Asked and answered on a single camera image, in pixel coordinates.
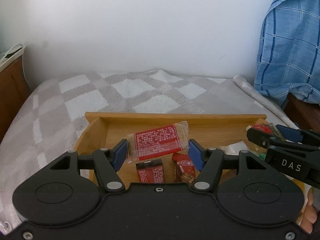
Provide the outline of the person's right hand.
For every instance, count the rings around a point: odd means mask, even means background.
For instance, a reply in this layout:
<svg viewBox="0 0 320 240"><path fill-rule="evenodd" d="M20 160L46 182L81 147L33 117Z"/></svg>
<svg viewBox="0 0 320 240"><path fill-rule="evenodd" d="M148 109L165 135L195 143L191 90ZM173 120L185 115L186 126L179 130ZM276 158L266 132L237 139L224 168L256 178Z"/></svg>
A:
<svg viewBox="0 0 320 240"><path fill-rule="evenodd" d="M313 187L311 187L308 191L308 202L305 206L305 210L303 212L302 221L300 223L300 227L306 231L307 233L312 233L313 225L318 219L318 211L316 208L315 202L319 201L319 192L314 193Z"/></svg>

